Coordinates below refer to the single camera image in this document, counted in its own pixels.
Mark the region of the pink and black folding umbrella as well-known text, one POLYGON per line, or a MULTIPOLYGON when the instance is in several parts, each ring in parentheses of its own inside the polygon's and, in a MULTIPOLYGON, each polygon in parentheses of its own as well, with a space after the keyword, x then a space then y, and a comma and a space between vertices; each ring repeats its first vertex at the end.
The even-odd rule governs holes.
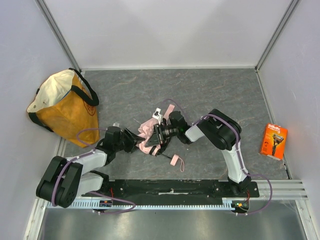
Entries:
MULTIPOLYGON (((169 119, 169 114, 173 112, 175 106, 170 104, 163 115, 163 119, 161 123, 165 123, 169 119)), ((145 147, 146 141, 151 137, 154 131, 154 125, 158 124, 158 121, 154 118, 150 118, 149 120, 145 121, 140 125, 138 128, 138 132, 140 137, 145 138, 146 140, 137 145, 137 147, 145 154, 149 154, 151 156, 158 156, 162 155, 166 158, 170 159, 170 165, 175 166, 178 161, 180 161, 180 171, 183 173, 185 171, 185 162, 184 160, 178 156, 177 154, 174 154, 173 156, 167 156, 163 154, 163 151, 165 150, 165 145, 157 145, 157 146, 151 146, 151 147, 145 147)))

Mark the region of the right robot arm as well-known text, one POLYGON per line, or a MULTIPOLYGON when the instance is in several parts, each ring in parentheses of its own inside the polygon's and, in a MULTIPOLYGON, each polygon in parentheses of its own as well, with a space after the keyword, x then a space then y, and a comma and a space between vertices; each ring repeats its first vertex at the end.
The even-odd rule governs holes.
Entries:
POLYGON ((199 121, 189 125, 180 111, 168 115, 169 122, 157 123, 153 127, 146 147, 165 146, 172 137, 183 144, 190 145, 206 137, 217 149, 221 150, 227 170, 228 182, 234 192, 243 192, 251 182, 245 168, 240 149, 240 125, 217 109, 213 109, 199 121))

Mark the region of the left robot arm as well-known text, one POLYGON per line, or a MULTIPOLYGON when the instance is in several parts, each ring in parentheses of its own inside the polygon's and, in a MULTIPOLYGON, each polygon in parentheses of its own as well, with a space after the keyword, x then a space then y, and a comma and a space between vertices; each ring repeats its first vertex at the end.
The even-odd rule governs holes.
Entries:
POLYGON ((77 197, 100 190, 108 179, 97 168, 108 165, 118 152, 132 153, 145 140, 127 128, 108 127, 92 150, 75 157, 53 157, 36 188, 36 196, 54 207, 69 207, 77 197))

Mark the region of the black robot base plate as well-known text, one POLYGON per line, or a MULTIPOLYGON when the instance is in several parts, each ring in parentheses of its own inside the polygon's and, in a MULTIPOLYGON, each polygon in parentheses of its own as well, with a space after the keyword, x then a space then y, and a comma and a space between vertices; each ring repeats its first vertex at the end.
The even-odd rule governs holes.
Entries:
POLYGON ((105 180, 99 193, 141 203, 219 203, 223 198, 260 196, 256 182, 250 182, 245 191, 235 192, 228 181, 213 179, 116 179, 105 180))

